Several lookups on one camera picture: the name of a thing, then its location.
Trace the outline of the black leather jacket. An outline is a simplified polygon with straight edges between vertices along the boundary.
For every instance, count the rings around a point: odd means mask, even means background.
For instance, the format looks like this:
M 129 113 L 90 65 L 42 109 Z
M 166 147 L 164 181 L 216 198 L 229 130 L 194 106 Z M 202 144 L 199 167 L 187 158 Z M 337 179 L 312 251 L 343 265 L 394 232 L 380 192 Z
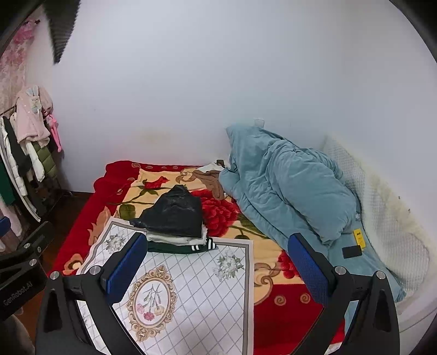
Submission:
M 202 237 L 202 223 L 201 199 L 182 185 L 175 185 L 139 217 L 130 220 L 132 226 L 148 232 L 192 238 Z

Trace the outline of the yellow black tag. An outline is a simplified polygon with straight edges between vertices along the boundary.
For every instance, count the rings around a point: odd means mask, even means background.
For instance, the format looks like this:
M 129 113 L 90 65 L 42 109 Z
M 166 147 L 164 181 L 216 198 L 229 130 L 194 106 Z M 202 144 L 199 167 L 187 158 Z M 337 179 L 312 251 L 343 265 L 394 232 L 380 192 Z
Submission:
M 366 242 L 365 242 L 364 235 L 363 235 L 361 229 L 354 229 L 353 236 L 355 237 L 357 245 L 361 249 L 364 249 L 366 247 Z

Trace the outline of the white hanging coat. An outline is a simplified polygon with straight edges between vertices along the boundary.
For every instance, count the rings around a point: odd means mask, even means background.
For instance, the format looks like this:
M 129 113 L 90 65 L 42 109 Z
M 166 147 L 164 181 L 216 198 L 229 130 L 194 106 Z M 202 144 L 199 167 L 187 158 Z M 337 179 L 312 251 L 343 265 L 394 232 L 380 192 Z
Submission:
M 9 117 L 1 116 L 2 159 L 25 209 L 37 222 L 41 222 L 47 212 L 39 194 L 42 183 L 38 178 L 41 174 L 45 178 L 44 168 L 38 159 L 35 160 L 37 154 L 34 148 L 30 148 L 31 144 L 17 141 L 15 125 L 16 113 Z

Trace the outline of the white textured headboard cover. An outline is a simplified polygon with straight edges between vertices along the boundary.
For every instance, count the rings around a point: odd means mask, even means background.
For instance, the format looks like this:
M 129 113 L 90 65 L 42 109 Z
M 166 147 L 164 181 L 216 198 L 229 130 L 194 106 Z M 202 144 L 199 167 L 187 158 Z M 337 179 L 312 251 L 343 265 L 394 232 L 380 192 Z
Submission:
M 401 197 L 336 139 L 326 137 L 322 151 L 338 163 L 346 186 L 358 195 L 367 237 L 406 293 L 402 308 L 413 303 L 436 303 L 434 238 Z

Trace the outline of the green striped sweater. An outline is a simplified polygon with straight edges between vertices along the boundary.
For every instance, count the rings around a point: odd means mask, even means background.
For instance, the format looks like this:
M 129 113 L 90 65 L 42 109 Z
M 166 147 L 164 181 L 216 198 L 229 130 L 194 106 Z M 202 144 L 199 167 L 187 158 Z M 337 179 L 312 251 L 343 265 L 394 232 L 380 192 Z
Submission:
M 149 241 L 147 243 L 147 251 L 154 253 L 163 254 L 174 254 L 174 255 L 190 255 L 198 254 L 203 252 L 208 252 L 217 249 L 217 244 L 212 240 L 211 237 L 206 239 L 205 244 L 200 245 L 174 245 L 164 242 L 153 242 Z

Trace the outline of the olive puffer jacket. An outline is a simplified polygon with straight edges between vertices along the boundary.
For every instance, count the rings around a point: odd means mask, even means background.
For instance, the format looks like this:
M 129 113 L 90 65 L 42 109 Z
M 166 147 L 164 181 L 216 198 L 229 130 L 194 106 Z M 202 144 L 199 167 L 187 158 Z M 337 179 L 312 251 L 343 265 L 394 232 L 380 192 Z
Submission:
M 48 147 L 40 147 L 39 143 L 33 142 L 33 148 L 36 151 L 39 161 L 42 163 L 45 177 L 55 180 L 58 177 L 58 169 Z

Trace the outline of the cream fleece garment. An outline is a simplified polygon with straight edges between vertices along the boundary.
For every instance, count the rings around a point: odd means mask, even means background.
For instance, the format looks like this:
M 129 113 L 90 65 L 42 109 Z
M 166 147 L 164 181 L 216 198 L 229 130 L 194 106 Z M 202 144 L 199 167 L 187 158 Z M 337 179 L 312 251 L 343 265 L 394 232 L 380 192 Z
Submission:
M 171 245 L 204 245 L 207 242 L 207 227 L 202 225 L 201 237 L 182 237 L 146 231 L 146 238 L 148 241 Z

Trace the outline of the red floral blanket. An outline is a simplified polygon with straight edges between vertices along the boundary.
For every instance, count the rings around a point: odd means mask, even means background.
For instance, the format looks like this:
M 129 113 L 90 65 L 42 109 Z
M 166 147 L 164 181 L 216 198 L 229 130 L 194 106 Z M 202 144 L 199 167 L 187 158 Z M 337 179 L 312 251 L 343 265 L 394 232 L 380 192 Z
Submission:
M 110 217 L 140 215 L 160 189 L 184 185 L 202 201 L 210 237 L 250 239 L 255 252 L 255 354 L 291 354 L 321 311 L 286 251 L 265 237 L 224 195 L 217 168 L 158 166 L 116 161 L 94 183 L 94 193 L 73 223 L 53 270 L 74 275 Z

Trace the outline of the white quilted mat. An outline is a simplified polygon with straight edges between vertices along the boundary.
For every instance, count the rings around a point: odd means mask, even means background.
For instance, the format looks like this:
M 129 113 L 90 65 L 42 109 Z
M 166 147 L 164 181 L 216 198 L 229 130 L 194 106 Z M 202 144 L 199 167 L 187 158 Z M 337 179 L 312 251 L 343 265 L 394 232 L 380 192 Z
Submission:
M 212 243 L 190 255 L 148 253 L 113 305 L 144 354 L 253 353 L 253 244 Z

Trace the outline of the teal blue duvet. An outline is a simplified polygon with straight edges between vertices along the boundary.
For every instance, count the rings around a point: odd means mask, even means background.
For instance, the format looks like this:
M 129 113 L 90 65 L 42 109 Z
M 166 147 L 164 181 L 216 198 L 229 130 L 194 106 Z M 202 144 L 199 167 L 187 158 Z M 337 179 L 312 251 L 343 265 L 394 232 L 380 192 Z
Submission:
M 351 274 L 383 271 L 394 301 L 405 298 L 371 242 L 360 256 L 344 258 L 342 250 L 356 244 L 354 230 L 363 227 L 361 206 L 332 158 L 256 126 L 233 125 L 226 133 L 230 165 L 220 172 L 219 182 L 260 232 L 282 249 L 291 235 L 300 233 L 332 265 Z

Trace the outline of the pink hanging jacket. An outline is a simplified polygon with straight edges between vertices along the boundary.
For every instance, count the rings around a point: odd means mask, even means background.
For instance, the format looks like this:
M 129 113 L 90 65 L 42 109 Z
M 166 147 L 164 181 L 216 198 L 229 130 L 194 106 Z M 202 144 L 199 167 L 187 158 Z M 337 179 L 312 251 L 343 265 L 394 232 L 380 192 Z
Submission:
M 18 143 L 31 141 L 41 148 L 50 142 L 50 131 L 45 126 L 45 114 L 50 114 L 53 102 L 43 87 L 32 85 L 16 96 L 16 118 L 13 128 Z

